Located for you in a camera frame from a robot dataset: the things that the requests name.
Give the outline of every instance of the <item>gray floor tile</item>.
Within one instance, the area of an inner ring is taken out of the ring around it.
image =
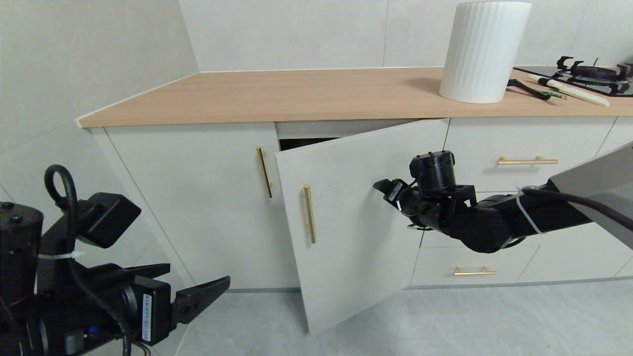
[[[229,293],[189,328],[179,356],[336,356],[336,331],[307,333],[299,293]]]
[[[299,293],[229,293],[191,324],[179,356],[633,355],[633,280],[409,290],[306,330]]]

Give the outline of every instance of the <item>gold drawer handle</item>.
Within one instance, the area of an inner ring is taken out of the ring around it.
[[[558,160],[548,160],[547,158],[538,155],[535,160],[509,160],[508,157],[501,156],[497,161],[498,165],[557,165]]]
[[[259,146],[257,146],[257,148],[255,149],[257,150],[257,155],[260,157],[261,174],[264,176],[264,186],[266,186],[268,197],[272,198],[273,192],[270,190],[270,186],[272,186],[273,183],[268,180],[268,172],[266,171],[266,162],[264,162],[264,156],[266,155],[266,151],[264,151]]]
[[[477,272],[464,272],[461,270],[461,268],[457,266],[455,267],[455,271],[453,272],[454,276],[481,276],[484,274],[497,274],[497,271],[489,270],[488,267],[483,266],[481,267],[481,270]]]
[[[317,234],[315,233],[315,216],[312,212],[312,195],[310,194],[310,185],[303,186],[303,198],[306,200],[306,213],[308,214],[308,231],[310,232],[310,242],[317,243]]]

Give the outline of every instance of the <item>stove burner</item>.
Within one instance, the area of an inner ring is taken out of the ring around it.
[[[601,80],[616,80],[618,77],[618,72],[613,69],[588,67],[585,65],[577,65],[576,67],[572,67],[569,72],[572,76]]]
[[[573,57],[562,56],[556,66],[560,75],[570,76],[579,82],[600,82],[602,84],[616,84],[618,82],[628,83],[633,77],[633,64],[626,63],[618,65],[618,70],[602,67],[589,67],[580,65],[584,61],[575,61],[571,67],[565,65],[565,61],[573,59]]]

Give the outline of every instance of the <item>black wire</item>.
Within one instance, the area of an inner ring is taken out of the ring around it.
[[[66,197],[63,198],[55,188],[53,176],[55,173],[59,174],[61,181],[64,185],[64,191]],[[75,250],[75,240],[78,236],[78,199],[77,191],[75,190],[75,183],[73,177],[66,167],[61,165],[52,165],[46,169],[44,173],[44,185],[51,198],[55,201],[55,204],[62,210],[66,210],[68,216],[68,226],[66,227],[66,243],[67,253],[71,253]],[[75,281],[75,284],[79,289],[92,299],[100,308],[105,310],[110,317],[116,322],[121,333],[123,334],[123,356],[130,356],[132,353],[132,332],[125,319],[112,309],[100,296],[98,296],[87,284],[86,280],[77,271],[77,263],[74,258],[68,259],[68,269]]]
[[[143,350],[144,356],[152,355],[152,351],[149,350],[149,347],[143,345],[142,343],[139,343],[138,341],[133,341],[132,343]]]
[[[521,191],[526,195],[538,196],[544,199],[563,200],[569,203],[576,203],[579,205],[583,205],[617,222],[621,226],[624,226],[624,228],[626,228],[627,230],[633,231],[633,220],[631,220],[625,215],[618,213],[614,209],[611,209],[610,207],[602,203],[599,203],[595,200],[583,198],[583,197],[572,195],[572,194],[561,193],[557,191],[545,191],[545,190],[533,189],[533,188],[523,188],[521,189]]]

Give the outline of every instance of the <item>ribbed white vase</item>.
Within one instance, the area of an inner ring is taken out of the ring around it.
[[[466,103],[503,99],[532,4],[457,5],[439,94]]]

